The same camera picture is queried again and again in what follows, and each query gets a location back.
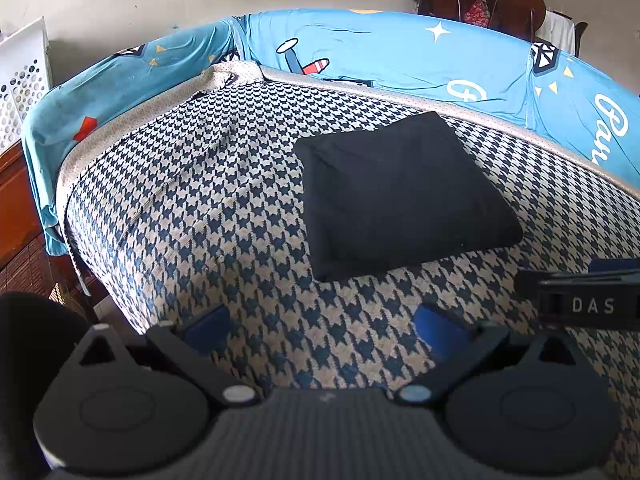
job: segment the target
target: blue fabric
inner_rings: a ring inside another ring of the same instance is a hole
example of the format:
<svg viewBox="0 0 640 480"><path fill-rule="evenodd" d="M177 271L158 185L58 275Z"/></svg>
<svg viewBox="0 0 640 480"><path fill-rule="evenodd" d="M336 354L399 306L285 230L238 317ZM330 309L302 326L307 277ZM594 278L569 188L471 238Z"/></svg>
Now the blue fabric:
<svg viewBox="0 0 640 480"><path fill-rule="evenodd" d="M74 136L85 118L102 126L197 76L233 49L235 23L222 20L151 41L139 50L121 51L54 88L31 111L22 146L49 254L66 253L53 230L58 224L55 181L62 161L78 143Z"/></svg>
<svg viewBox="0 0 640 480"><path fill-rule="evenodd" d="M49 254L66 252L52 229L54 182L84 118L101 126L234 48L242 60L453 102L525 126L640 187L640 100L565 52L415 14L262 12L152 41L140 56L110 57L32 110L22 143Z"/></svg>

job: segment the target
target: white perforated plastic panel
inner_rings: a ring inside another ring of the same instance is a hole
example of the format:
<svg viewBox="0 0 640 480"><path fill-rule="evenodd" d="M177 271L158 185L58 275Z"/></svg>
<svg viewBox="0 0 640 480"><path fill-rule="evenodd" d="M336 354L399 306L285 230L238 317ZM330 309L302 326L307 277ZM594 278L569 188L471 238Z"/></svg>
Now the white perforated plastic panel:
<svg viewBox="0 0 640 480"><path fill-rule="evenodd" d="M20 140L29 111L50 88L44 18L0 43L0 155Z"/></svg>

